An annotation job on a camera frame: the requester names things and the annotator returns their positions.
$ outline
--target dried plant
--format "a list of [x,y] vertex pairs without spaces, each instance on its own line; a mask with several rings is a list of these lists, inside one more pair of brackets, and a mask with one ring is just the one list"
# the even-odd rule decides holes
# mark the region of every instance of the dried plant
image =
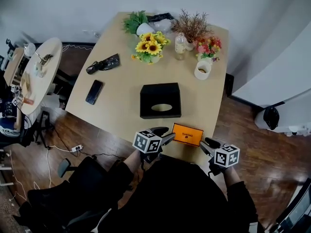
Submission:
[[173,21],[173,31],[184,33],[187,41],[192,43],[206,34],[212,33],[211,25],[207,23],[207,14],[199,13],[190,16],[188,12],[181,9],[181,14],[179,15],[179,20],[175,19]]

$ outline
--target black tissue box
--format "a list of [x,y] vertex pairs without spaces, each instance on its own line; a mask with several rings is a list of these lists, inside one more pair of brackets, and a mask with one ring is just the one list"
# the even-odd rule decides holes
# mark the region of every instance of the black tissue box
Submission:
[[[172,106],[167,111],[152,109],[157,104]],[[140,91],[140,117],[143,119],[181,117],[178,83],[146,84]]]

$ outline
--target pink flower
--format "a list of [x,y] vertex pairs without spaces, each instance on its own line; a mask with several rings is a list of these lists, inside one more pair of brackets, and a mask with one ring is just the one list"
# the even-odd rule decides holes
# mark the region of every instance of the pink flower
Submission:
[[199,53],[204,53],[205,52],[204,46],[199,46],[198,51],[199,51]]

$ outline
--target trash can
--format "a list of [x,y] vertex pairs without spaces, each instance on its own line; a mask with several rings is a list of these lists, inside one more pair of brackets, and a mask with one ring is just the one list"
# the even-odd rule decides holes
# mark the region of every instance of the trash can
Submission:
[[279,119],[280,116],[277,109],[273,106],[269,106],[257,114],[255,124],[260,129],[274,130],[278,125]]

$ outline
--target potted plant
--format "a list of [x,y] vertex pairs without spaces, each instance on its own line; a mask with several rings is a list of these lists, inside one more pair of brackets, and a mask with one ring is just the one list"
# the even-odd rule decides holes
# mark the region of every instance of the potted plant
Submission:
[[208,38],[200,38],[199,40],[194,41],[193,45],[199,52],[196,55],[198,61],[203,60],[213,64],[213,62],[219,60],[217,53],[222,48],[222,43],[218,37],[210,36]]
[[163,48],[171,43],[160,31],[156,33],[145,33],[139,38],[140,42],[135,48],[137,54],[132,54],[132,59],[138,59],[149,65],[158,62],[163,57]]
[[143,33],[154,32],[153,28],[148,25],[148,19],[145,11],[132,12],[129,18],[123,20],[123,29],[127,33],[137,34],[140,36]]
[[196,13],[190,16],[187,11],[182,9],[179,19],[173,20],[173,31],[184,33],[187,39],[186,49],[188,51],[193,50],[193,41],[212,33],[212,29],[209,27],[210,24],[207,23],[206,13],[202,13],[201,15]]

